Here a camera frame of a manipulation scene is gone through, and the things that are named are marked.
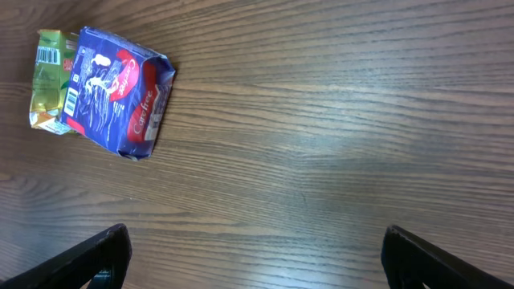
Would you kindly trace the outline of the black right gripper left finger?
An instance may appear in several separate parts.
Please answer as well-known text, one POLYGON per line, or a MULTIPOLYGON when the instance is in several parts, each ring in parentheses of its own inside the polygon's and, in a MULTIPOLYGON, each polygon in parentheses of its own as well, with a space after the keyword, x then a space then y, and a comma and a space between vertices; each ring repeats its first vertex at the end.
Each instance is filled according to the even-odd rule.
POLYGON ((121 289, 132 257, 128 229, 119 223, 1 283, 1 289, 121 289))

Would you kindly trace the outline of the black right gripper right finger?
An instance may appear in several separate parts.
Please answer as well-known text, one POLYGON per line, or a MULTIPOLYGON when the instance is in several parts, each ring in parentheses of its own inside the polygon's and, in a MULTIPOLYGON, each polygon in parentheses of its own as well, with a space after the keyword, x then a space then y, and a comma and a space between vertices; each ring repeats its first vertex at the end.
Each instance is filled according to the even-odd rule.
POLYGON ((394 289, 513 289, 510 283, 399 226, 386 229, 381 264, 394 289))

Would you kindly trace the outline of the purple Carefree package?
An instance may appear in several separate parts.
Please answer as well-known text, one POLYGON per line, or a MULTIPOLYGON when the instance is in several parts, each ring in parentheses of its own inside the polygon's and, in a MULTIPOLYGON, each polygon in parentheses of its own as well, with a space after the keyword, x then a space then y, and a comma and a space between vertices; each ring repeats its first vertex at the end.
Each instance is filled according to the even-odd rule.
POLYGON ((85 26, 60 120, 121 157, 150 157, 176 71, 156 51, 85 26))

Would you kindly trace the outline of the green yellow snack packet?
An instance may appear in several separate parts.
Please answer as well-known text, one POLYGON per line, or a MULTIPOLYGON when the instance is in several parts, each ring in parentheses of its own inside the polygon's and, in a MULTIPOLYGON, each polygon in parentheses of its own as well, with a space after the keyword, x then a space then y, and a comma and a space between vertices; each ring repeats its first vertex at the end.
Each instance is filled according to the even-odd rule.
POLYGON ((29 121, 32 128, 56 135, 71 133, 60 122, 79 36, 42 29, 35 57, 29 121))

